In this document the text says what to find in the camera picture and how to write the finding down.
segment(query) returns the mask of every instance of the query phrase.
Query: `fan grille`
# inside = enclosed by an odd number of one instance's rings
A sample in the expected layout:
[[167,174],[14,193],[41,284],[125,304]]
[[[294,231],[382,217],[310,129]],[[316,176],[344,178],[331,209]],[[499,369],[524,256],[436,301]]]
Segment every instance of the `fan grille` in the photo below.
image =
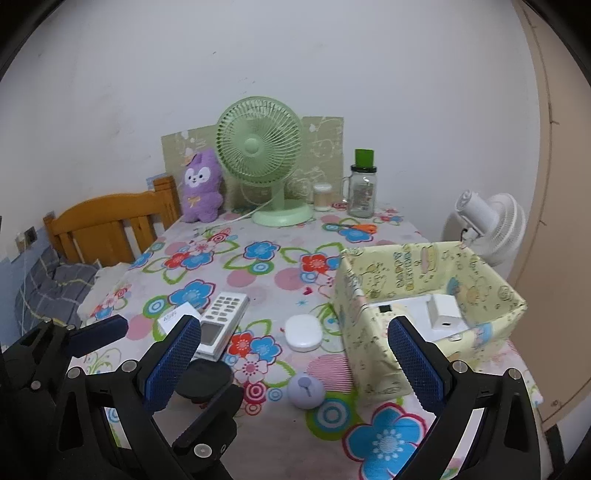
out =
[[499,213],[499,222],[493,231],[474,240],[470,247],[494,267],[519,247],[526,220],[523,208],[508,193],[494,195],[487,202]]
[[301,143],[300,119],[272,98],[239,100],[217,122],[220,163],[249,185],[265,186],[286,179],[296,167]]

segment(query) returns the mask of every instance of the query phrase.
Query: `table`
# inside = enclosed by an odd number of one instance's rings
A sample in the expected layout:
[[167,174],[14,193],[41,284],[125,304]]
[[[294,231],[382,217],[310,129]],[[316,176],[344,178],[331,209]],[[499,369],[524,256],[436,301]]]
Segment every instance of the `table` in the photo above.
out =
[[[205,308],[217,291],[246,293],[251,305],[223,357],[235,382],[246,391],[236,416],[238,436],[222,457],[230,474],[236,480],[391,479],[389,472],[399,471],[434,416],[420,407],[414,395],[381,404],[359,401],[330,304],[331,289],[341,249],[427,240],[395,209],[381,209],[374,218],[360,222],[348,218],[342,205],[334,207],[288,228],[266,228],[250,219],[213,229],[175,223],[95,309],[96,320],[114,313],[125,316],[126,338],[73,361],[72,366],[92,374],[116,369],[130,358],[140,359],[162,338],[156,319],[166,311],[185,301]],[[222,219],[240,214],[227,213]],[[355,223],[373,223],[377,231],[348,227]],[[322,323],[323,342],[313,352],[293,352],[285,342],[282,326],[298,313],[312,313]],[[523,373],[532,402],[541,403],[535,382],[510,342],[479,371],[501,374],[509,367]],[[320,378],[327,390],[325,402],[308,412],[293,407],[285,394],[289,379],[302,371]],[[154,418],[172,443],[201,410],[174,394]],[[119,444],[127,446],[116,411],[108,409],[108,418]],[[470,421],[443,478],[457,473],[478,418]],[[402,435],[384,436],[386,423],[404,427]]]

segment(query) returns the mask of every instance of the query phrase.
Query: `wooden bed frame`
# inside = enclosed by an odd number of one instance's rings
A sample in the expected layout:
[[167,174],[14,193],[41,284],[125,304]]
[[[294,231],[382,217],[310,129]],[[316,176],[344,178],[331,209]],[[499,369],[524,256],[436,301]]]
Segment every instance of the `wooden bed frame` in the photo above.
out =
[[164,229],[180,217],[172,176],[154,180],[153,192],[90,199],[66,210],[58,218],[47,215],[43,222],[53,248],[68,262],[91,264],[99,260],[107,267],[135,260],[123,221],[131,224],[142,252],[156,240],[151,215],[160,216]]

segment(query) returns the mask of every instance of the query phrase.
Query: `stuffed animal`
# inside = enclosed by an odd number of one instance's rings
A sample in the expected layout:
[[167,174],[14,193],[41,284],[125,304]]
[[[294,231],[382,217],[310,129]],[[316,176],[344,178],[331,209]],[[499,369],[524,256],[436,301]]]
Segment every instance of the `stuffed animal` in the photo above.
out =
[[223,203],[222,168],[212,148],[198,152],[187,165],[183,184],[183,222],[209,223]]

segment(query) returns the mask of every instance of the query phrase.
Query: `yellow fabric box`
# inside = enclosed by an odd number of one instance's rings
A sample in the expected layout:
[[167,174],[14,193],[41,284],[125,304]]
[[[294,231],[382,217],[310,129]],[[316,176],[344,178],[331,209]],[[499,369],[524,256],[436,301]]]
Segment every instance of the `yellow fabric box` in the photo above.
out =
[[[426,293],[455,295],[469,328],[435,343],[448,359],[472,368],[498,352],[527,309],[525,300],[461,242],[349,248],[341,259],[333,305],[365,401],[412,392],[388,346],[388,325],[369,303]],[[394,311],[390,319],[397,313],[404,314]]]

